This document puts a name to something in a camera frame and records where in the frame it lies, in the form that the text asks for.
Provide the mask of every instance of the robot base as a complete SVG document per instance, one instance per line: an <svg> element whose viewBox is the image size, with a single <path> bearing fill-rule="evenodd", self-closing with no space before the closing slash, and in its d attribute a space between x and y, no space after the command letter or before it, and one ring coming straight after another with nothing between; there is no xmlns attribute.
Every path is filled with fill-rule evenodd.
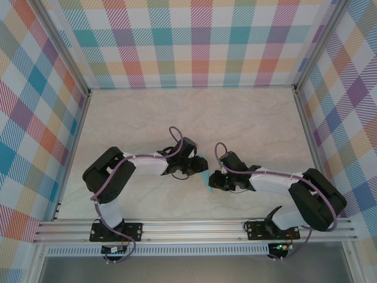
<svg viewBox="0 0 377 283"><path fill-rule="evenodd" d="M143 232L142 223L121 222L118 226L116 226L113 229L127 236L130 236L136 242L141 241L141 235ZM89 237L90 242L121 242L122 239L122 236L112 233L101 222L92 224Z"/></svg>
<svg viewBox="0 0 377 283"><path fill-rule="evenodd" d="M272 236L266 229L265 221L250 221L245 223L245 230L247 231L247 238L250 241L254 240L298 240L300 239L300 232L298 227L292 227L288 230L279 230L276 236Z"/></svg>

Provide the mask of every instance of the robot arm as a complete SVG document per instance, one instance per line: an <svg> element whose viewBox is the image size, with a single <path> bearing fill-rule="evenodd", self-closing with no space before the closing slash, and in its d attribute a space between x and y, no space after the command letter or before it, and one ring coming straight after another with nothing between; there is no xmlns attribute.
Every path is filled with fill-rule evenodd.
<svg viewBox="0 0 377 283"><path fill-rule="evenodd" d="M240 175L222 168L210 176L209 186L225 191L234 191L236 186L239 186L241 189L254 192L279 193L293 199L295 204L279 206L266 217L266 229L271 235L276 234L278 230L287 230L294 226L309 225L318 231L326 231L331 225L333 215L328 205L318 192L308 186L308 182L315 185L325 196L336 215L340 214L347 204L338 190L316 169L287 175L269 172L256 165L248 168L234 152L227 152L219 159L232 171L250 174Z"/></svg>
<svg viewBox="0 0 377 283"><path fill-rule="evenodd" d="M142 158L132 158L133 154L123 153L117 147L110 147L84 172L82 178L87 188L96 194L116 165L129 158L120 164L106 188L97 196L97 209L111 228L115 228L123 221L118 196L131 176L145 174L167 175L177 170L180 170L182 174L191 176L208 170L207 161L202 157L196 156L197 146L187 137L183 137L183 144L179 152L171 156L172 152L176 152L179 149L180 142L178 141L175 147L168 147L153 154L147 154Z"/></svg>

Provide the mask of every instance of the gray floor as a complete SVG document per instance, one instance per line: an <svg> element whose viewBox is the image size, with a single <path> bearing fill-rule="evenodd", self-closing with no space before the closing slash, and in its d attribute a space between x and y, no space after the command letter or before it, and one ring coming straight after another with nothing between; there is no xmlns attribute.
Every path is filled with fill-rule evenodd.
<svg viewBox="0 0 377 283"><path fill-rule="evenodd" d="M310 243L297 257L131 257L119 265L102 258L47 258L39 283L353 282L341 243Z"/></svg>

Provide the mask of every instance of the enclosure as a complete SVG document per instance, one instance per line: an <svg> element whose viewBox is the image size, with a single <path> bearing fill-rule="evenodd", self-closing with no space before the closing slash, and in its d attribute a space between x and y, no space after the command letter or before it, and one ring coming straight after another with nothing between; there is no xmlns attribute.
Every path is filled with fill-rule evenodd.
<svg viewBox="0 0 377 283"><path fill-rule="evenodd" d="M0 2L0 282L377 281L375 0ZM142 238L106 265L82 176L113 146L175 146L170 126L209 169L133 176L117 200ZM338 227L266 257L279 241L245 221L293 200L210 187L218 142L248 167L317 168L347 200Z"/></svg>

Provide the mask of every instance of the colorful plaid pattern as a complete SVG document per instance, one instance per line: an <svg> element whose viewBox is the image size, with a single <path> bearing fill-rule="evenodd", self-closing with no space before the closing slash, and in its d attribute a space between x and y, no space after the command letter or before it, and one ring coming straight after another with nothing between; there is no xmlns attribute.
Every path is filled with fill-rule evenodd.
<svg viewBox="0 0 377 283"><path fill-rule="evenodd" d="M58 0L68 39L79 45L73 56L84 54L79 67L87 65L87 81L100 88L291 85L325 2Z"/></svg>
<svg viewBox="0 0 377 283"><path fill-rule="evenodd" d="M377 278L376 0L351 3L303 91L327 176L348 200Z"/></svg>
<svg viewBox="0 0 377 283"><path fill-rule="evenodd" d="M331 1L331 4L329 5L328 10L325 13L325 16L323 17L323 19L322 19L322 21L319 25L319 28L317 29L316 34L313 37L312 42L310 43L310 46L306 51L305 57L302 60L301 65L299 67L299 71L297 72L295 79L293 80L293 84L297 84L297 82L298 82L298 80L299 80L299 78L302 74L302 71L306 66L308 59L310 58L310 56L312 56L313 51L314 51L314 49L317 45L317 42L321 38L322 33L325 30L326 25L328 24L328 22L330 20L330 17L332 15L333 11L334 11L334 8L335 8L337 2L338 2L338 0L332 0Z"/></svg>
<svg viewBox="0 0 377 283"><path fill-rule="evenodd" d="M84 96L27 0L0 2L0 282L19 282L53 209Z"/></svg>

